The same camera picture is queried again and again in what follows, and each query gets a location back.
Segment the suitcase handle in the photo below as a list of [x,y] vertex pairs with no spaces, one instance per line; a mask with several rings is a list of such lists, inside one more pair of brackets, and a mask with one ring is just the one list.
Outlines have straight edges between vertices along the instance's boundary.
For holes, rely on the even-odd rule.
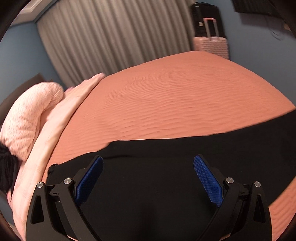
[[207,32],[207,37],[211,39],[211,33],[210,33],[210,29],[209,29],[209,24],[208,24],[207,21],[208,21],[208,20],[212,20],[213,23],[214,23],[214,27],[215,27],[215,34],[216,34],[216,37],[219,38],[219,31],[218,31],[218,26],[217,26],[217,21],[216,21],[216,19],[214,19],[214,18],[204,18],[203,20],[204,20],[204,22],[205,22],[205,30],[206,30],[206,32]]

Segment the blue wall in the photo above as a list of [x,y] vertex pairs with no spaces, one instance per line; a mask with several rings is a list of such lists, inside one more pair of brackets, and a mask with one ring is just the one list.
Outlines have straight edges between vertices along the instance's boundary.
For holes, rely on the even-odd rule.
[[203,2],[221,11],[231,60],[267,80],[296,105],[296,39],[283,29],[283,21],[236,13],[231,0]]
[[9,28],[0,42],[0,103],[38,73],[46,80],[62,83],[44,49],[36,24]]

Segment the pink suitcase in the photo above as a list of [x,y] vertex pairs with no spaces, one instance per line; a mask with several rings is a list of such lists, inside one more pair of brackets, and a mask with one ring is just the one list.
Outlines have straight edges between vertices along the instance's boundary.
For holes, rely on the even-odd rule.
[[[204,18],[207,37],[195,37],[193,39],[195,51],[206,51],[229,59],[228,42],[226,38],[219,37],[217,21],[214,18]],[[216,37],[211,37],[208,20],[214,22]]]

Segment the curtain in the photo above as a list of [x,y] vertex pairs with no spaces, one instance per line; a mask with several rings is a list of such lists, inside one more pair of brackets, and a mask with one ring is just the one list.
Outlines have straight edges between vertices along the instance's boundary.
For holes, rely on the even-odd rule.
[[66,86],[193,50],[194,0],[60,0],[37,22]]

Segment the dark hair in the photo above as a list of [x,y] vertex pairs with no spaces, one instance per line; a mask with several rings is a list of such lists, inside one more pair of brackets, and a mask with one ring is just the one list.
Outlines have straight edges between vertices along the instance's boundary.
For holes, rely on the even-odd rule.
[[7,146],[0,142],[0,190],[11,194],[19,172],[19,160],[12,155]]

